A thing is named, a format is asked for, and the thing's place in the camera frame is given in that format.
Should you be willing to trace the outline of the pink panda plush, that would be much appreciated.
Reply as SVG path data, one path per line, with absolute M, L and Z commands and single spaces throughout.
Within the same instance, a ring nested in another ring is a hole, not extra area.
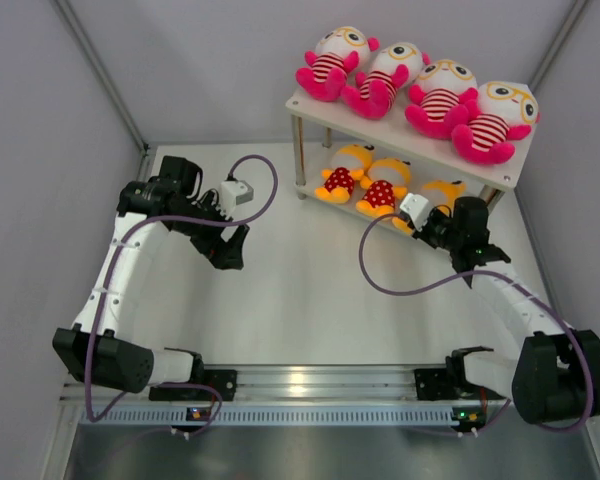
M 528 85 L 489 81 L 466 103 L 469 119 L 451 132 L 456 153 L 479 165 L 500 165 L 515 154 L 516 141 L 528 137 L 540 118 L 539 104 Z
M 353 26 L 327 33 L 314 50 L 306 51 L 306 65 L 295 73 L 298 85 L 313 99 L 334 102 L 346 86 L 349 75 L 363 66 L 380 42 Z
M 406 120 L 426 137 L 449 140 L 456 126 L 468 122 L 466 103 L 477 94 L 477 80 L 468 67 L 450 59 L 434 61 L 408 90 Z
M 389 45 L 378 52 L 367 72 L 356 75 L 355 86 L 343 88 L 341 99 L 355 114 L 379 120 L 391 110 L 398 92 L 429 63 L 429 55 L 415 44 Z

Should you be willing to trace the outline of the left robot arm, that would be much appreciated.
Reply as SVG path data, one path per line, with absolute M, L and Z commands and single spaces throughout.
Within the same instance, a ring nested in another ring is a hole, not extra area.
M 77 381 L 122 392 L 172 388 L 184 399 L 206 386 L 200 354 L 152 349 L 134 343 L 141 293 L 159 248 L 178 232 L 219 270 L 240 270 L 246 225 L 223 239 L 235 208 L 253 199 L 252 187 L 228 175 L 215 189 L 200 190 L 202 169 L 166 156 L 158 175 L 128 183 L 119 195 L 114 234 L 96 283 L 69 328 L 56 330 L 52 346 Z

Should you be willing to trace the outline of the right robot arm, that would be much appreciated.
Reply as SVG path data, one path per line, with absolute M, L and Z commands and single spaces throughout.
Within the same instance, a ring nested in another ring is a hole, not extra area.
M 400 211 L 413 236 L 448 252 L 457 277 L 494 312 L 516 349 L 457 349 L 448 356 L 446 382 L 460 397 L 481 387 L 514 402 L 529 424 L 600 415 L 600 338 L 576 330 L 525 286 L 510 257 L 490 240 L 489 209 L 463 196 L 452 206 L 410 194 Z

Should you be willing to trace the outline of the orange plush polka dress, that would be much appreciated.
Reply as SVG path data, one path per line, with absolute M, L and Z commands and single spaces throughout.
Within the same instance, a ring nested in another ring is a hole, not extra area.
M 341 147 L 323 169 L 323 184 L 314 190 L 316 197 L 333 204 L 347 203 L 356 183 L 370 168 L 375 147 L 372 145 L 348 144 Z

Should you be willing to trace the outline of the orange plush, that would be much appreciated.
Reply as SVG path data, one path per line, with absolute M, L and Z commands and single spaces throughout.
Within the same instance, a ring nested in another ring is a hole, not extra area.
M 463 195 L 465 189 L 466 184 L 461 180 L 457 180 L 454 182 L 434 180 L 420 186 L 415 190 L 415 192 L 409 192 L 408 190 L 408 193 L 420 194 L 425 196 L 432 203 L 433 209 L 444 210 L 447 215 L 451 216 L 451 214 L 453 213 L 455 200 Z M 394 217 L 391 220 L 391 222 L 396 229 L 402 231 L 407 235 L 411 235 L 415 231 L 415 229 L 412 229 L 411 225 L 407 224 L 399 217 L 400 203 L 398 204 L 398 209 L 396 210 L 398 216 Z
M 395 212 L 396 202 L 408 193 L 411 163 L 395 157 L 375 160 L 359 181 L 364 191 L 356 202 L 356 210 L 377 218 Z

